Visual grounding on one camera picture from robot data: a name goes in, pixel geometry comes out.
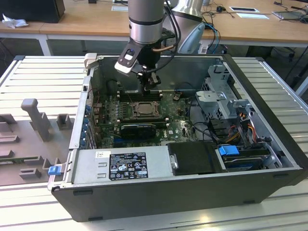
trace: sticker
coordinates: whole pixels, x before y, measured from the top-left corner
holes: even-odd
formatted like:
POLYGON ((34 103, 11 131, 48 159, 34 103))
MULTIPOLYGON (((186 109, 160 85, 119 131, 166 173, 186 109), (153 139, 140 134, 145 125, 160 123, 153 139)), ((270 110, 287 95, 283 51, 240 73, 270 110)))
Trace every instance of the sticker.
POLYGON ((12 161, 2 161, 0 162, 0 165, 11 165, 14 164, 12 161))
POLYGON ((96 152, 95 158, 108 158, 110 154, 111 154, 111 151, 96 152))
POLYGON ((145 153, 110 154, 109 179, 130 180, 148 178, 148 167, 145 153))

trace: cable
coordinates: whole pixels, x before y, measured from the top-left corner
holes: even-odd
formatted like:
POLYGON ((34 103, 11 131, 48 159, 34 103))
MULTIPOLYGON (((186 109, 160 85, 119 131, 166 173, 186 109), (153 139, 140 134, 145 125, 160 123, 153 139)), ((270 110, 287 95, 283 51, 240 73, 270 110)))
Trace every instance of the cable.
POLYGON ((280 51, 280 52, 283 52, 283 53, 295 53, 295 49, 296 49, 296 47, 294 48, 294 49, 291 49, 292 51, 290 51, 290 50, 288 50, 288 51, 282 51, 282 50, 279 50, 277 47, 274 47, 274 49, 276 49, 276 50, 278 50, 278 51, 280 51))
POLYGON ((10 50, 3 44, 3 42, 0 40, 0 43, 1 43, 1 45, 8 51, 8 53, 11 55, 11 57, 15 57, 11 52, 10 52, 10 50))
POLYGON ((306 51, 308 50, 308 46, 305 48, 305 50, 303 51, 303 53, 301 54, 301 56, 298 58, 297 62, 292 66, 292 68, 290 69, 290 71, 288 72, 287 76, 283 79, 284 81, 287 80, 287 78, 289 77, 290 73, 293 71, 293 69, 296 67, 296 65, 298 64, 298 62, 303 58, 304 54, 306 53, 306 51))
POLYGON ((5 67, 8 67, 7 64, 6 64, 6 52, 3 50, 2 47, 0 47, 0 49, 2 50, 2 52, 4 54, 4 58, 3 58, 4 65, 5 65, 5 67))
POLYGON ((215 53, 215 51, 216 51, 216 49, 217 49, 217 47, 218 47, 218 45, 219 45, 219 43, 220 43, 220 38, 221 38, 219 30, 216 29, 216 31, 217 31, 218 34, 219 34, 219 39, 218 39, 218 43, 217 43, 215 49, 213 50, 213 54, 215 53))
POLYGON ((187 85, 191 86, 191 88, 192 88, 193 90, 198 91, 191 83, 185 82, 185 81, 184 81, 184 82, 178 83, 178 84, 175 86, 174 91, 178 91, 178 90, 179 90, 178 87, 181 86, 181 85, 183 85, 183 84, 187 84, 187 85))
POLYGON ((169 17, 169 19, 170 19, 170 22, 171 22, 171 24, 172 24, 172 27, 173 27, 173 30, 174 30, 174 34, 175 34, 175 38, 176 38, 176 42, 175 42, 173 45, 168 46, 168 47, 159 48, 159 49, 153 48, 153 49, 152 49, 153 52, 169 51, 169 50, 171 50, 172 48, 174 48, 174 47, 180 42, 179 36, 178 36, 178 31, 177 31, 177 29, 176 29, 176 27, 175 27, 175 24, 174 24, 174 22, 173 22, 173 19, 172 19, 172 17, 171 17, 172 12, 170 12, 170 10, 169 10, 169 8, 168 8, 167 6, 165 6, 165 11, 166 11, 166 13, 167 13, 167 15, 168 15, 168 17, 169 17))
MULTIPOLYGON (((169 3, 168 3, 168 0, 165 0, 165 2, 166 2, 166 5, 167 5, 167 7, 168 7, 168 9, 169 9, 169 11, 170 11, 170 14, 171 14, 170 17, 172 18, 174 24, 177 26, 177 29, 178 29, 178 32, 179 32, 178 41, 180 41, 180 40, 181 40, 181 36, 182 36, 181 30, 180 30, 180 26, 179 26, 179 24, 178 24, 178 22, 177 22, 177 20, 176 20, 176 18, 175 18, 175 16, 174 16, 173 12, 172 12, 172 9, 171 9, 171 7, 170 7, 170 5, 169 5, 169 3)), ((166 63, 164 63, 163 65, 161 65, 160 67, 157 67, 157 68, 155 68, 155 69, 146 70, 145 73, 149 74, 149 73, 158 71, 158 70, 164 68, 165 66, 167 66, 167 65, 173 60, 175 54, 177 53, 177 51, 178 51, 178 45, 179 45, 179 43, 177 43, 177 45, 175 46, 174 53, 171 55, 170 59, 169 59, 166 63)))

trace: wooden desk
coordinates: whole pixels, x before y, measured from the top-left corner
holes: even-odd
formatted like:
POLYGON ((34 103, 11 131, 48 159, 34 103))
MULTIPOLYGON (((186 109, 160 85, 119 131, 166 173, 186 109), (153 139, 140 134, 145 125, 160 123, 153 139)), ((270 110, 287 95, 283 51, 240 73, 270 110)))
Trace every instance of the wooden desk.
POLYGON ((27 33, 27 34, 39 34, 40 28, 44 25, 41 22, 29 22, 29 26, 16 27, 15 29, 6 27, 3 23, 0 23, 0 33, 27 33))
MULTIPOLYGON (((215 28, 219 30, 222 41, 238 41, 243 44, 247 41, 254 42, 282 42, 282 43, 308 43, 308 25, 301 22, 280 21, 280 19, 271 14, 266 15, 269 19, 251 19, 240 18, 232 11, 229 6, 233 7, 251 7, 256 8, 260 13, 272 13, 273 11, 285 11, 281 6, 273 4, 274 0, 216 0, 215 3, 223 4, 228 12, 232 12, 235 18, 228 13, 215 14, 213 22, 215 28)), ((297 1, 284 0, 283 4, 291 6, 304 7, 304 3, 297 1)), ((203 11, 216 11, 216 5, 211 4, 204 7, 203 11)), ((211 22, 209 16, 205 16, 208 22, 211 22)), ((213 37, 212 31, 205 32, 203 39, 213 37)))
MULTIPOLYGON (((216 0, 229 12, 229 6, 253 7, 260 13, 284 11, 284 8, 273 4, 273 0, 216 0)), ((305 4, 284 0, 284 5, 303 7, 305 4)), ((88 4, 87 0, 64 0, 65 14, 57 24, 30 22, 30 26, 11 29, 0 25, 0 37, 38 39, 44 55, 52 55, 49 39, 74 40, 112 40, 127 41, 129 37, 128 13, 111 11, 113 4, 98 1, 88 4)), ((207 11, 216 11, 216 5, 209 6, 207 11)), ((256 45, 256 46, 289 46, 305 47, 308 44, 308 25, 300 22, 280 21, 275 15, 266 15, 267 19, 240 18, 237 14, 215 14, 215 28, 220 31, 221 44, 256 45)), ((212 31, 205 31, 202 43, 208 44, 213 39, 212 31)))
POLYGON ((128 12, 111 11, 111 2, 64 0, 65 14, 57 24, 45 23, 42 34, 129 37, 128 12))

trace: gray plastic part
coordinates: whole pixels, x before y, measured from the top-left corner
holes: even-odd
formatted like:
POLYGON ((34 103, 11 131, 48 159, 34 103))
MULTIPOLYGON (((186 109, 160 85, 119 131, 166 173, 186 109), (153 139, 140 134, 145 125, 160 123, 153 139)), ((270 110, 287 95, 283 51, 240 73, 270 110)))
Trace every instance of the gray plastic part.
POLYGON ((45 170, 46 172, 48 172, 50 166, 51 166, 51 163, 49 162, 49 160, 45 159, 42 169, 45 170))
MULTIPOLYGON (((49 119, 47 118, 46 113, 45 113, 45 112, 41 112, 41 113, 40 113, 40 117, 42 118, 43 122, 46 124, 47 129, 49 129, 49 127, 50 127, 50 121, 49 121, 49 119)), ((34 125, 34 123, 33 123, 32 121, 30 121, 30 124, 31 124, 33 130, 34 130, 34 131, 37 131, 37 127, 34 125)))
POLYGON ((57 117, 59 130, 69 130, 73 128, 73 124, 68 114, 59 114, 57 117))
POLYGON ((25 57, 26 57, 25 55, 17 55, 17 56, 15 56, 14 60, 22 61, 22 60, 24 60, 25 57))
POLYGON ((1 136, 0 135, 0 144, 4 143, 17 143, 19 142, 18 136, 1 136))
POLYGON ((24 168, 20 170, 19 176, 26 180, 26 179, 33 179, 33 178, 40 178, 41 173, 37 168, 24 168))
POLYGON ((14 155, 12 150, 1 150, 0 151, 0 159, 11 158, 14 155))
POLYGON ((12 132, 7 122, 0 122, 0 132, 12 132))
POLYGON ((37 99, 24 99, 23 103, 21 104, 21 109, 28 112, 33 122, 33 125, 36 127, 42 140, 48 141, 50 137, 48 132, 48 124, 42 119, 41 114, 38 111, 37 105, 37 99))
POLYGON ((7 122, 8 124, 16 124, 14 117, 11 114, 1 114, 0 122, 7 122))
POLYGON ((36 159, 24 160, 26 165, 42 165, 44 163, 44 159, 42 156, 38 156, 36 159))

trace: warning label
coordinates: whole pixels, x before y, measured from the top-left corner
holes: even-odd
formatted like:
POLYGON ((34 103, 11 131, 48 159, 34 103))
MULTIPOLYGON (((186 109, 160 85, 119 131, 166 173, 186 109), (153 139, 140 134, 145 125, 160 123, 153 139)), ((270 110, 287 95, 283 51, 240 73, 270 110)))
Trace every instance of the warning label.
POLYGON ((148 178, 145 153, 125 153, 110 155, 110 180, 148 178))

